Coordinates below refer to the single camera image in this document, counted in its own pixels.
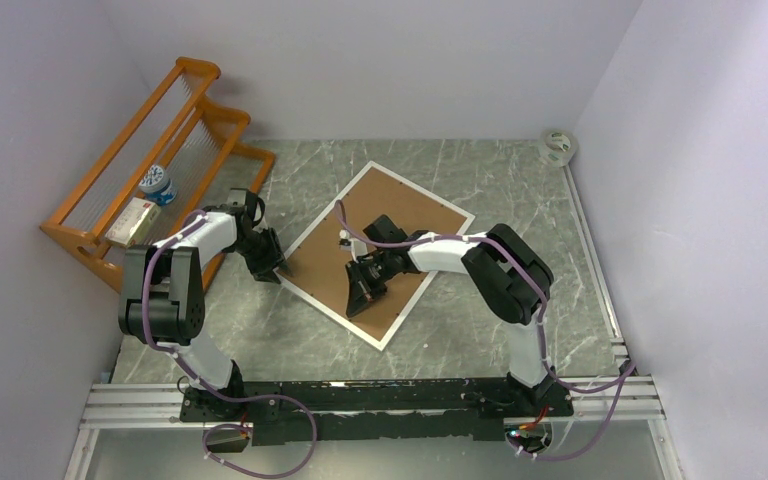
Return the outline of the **white picture frame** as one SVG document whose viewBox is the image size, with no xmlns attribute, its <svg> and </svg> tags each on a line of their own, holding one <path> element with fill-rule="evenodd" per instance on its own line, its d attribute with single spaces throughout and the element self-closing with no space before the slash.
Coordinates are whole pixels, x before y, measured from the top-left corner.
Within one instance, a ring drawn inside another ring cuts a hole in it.
<svg viewBox="0 0 768 480">
<path fill-rule="evenodd" d="M 388 215 L 408 234 L 416 230 L 464 234 L 475 215 L 428 189 L 369 162 L 340 188 L 321 213 L 285 250 L 292 274 L 282 284 L 328 318 L 382 351 L 418 303 L 433 273 L 399 275 L 387 283 L 383 299 L 350 319 L 349 284 L 344 265 L 351 254 L 339 245 L 340 225 L 334 203 L 345 205 L 349 225 L 360 231 L 379 215 Z"/>
</svg>

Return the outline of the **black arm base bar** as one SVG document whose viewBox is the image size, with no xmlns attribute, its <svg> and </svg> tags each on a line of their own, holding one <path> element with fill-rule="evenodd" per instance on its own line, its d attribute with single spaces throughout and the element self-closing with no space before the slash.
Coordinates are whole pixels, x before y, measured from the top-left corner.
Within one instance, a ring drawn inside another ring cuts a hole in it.
<svg viewBox="0 0 768 480">
<path fill-rule="evenodd" d="M 193 388 L 179 414 L 185 424 L 246 423 L 256 446 L 288 442 L 469 437 L 501 439 L 517 425 L 570 417 L 569 391 L 553 381 L 531 402 L 509 377 L 413 380 L 247 382 L 223 401 Z"/>
</svg>

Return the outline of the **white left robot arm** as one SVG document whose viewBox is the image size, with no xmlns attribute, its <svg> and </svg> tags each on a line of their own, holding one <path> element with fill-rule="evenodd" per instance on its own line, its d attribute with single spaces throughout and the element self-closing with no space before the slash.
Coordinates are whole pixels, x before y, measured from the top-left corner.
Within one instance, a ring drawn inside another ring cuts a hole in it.
<svg viewBox="0 0 768 480">
<path fill-rule="evenodd" d="M 203 272 L 236 253 L 254 280 L 279 283 L 289 268 L 276 231 L 261 224 L 265 211 L 258 194 L 234 189 L 228 202 L 192 212 L 169 237 L 125 251 L 120 330 L 172 359 L 222 420 L 237 418 L 247 395 L 239 367 L 204 328 Z"/>
</svg>

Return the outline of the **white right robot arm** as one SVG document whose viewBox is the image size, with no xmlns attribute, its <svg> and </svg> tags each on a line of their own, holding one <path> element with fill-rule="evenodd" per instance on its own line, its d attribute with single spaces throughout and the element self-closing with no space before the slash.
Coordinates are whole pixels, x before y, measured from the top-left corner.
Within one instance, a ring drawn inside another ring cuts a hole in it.
<svg viewBox="0 0 768 480">
<path fill-rule="evenodd" d="M 499 223 L 487 232 L 467 236 L 425 230 L 407 234 L 381 215 L 363 233 L 363 241 L 375 249 L 345 265 L 348 318 L 385 296 L 387 282 L 398 275 L 466 275 L 490 311 L 505 324 L 511 405 L 521 414 L 532 415 L 547 403 L 553 381 L 539 316 L 554 276 L 508 225 Z"/>
</svg>

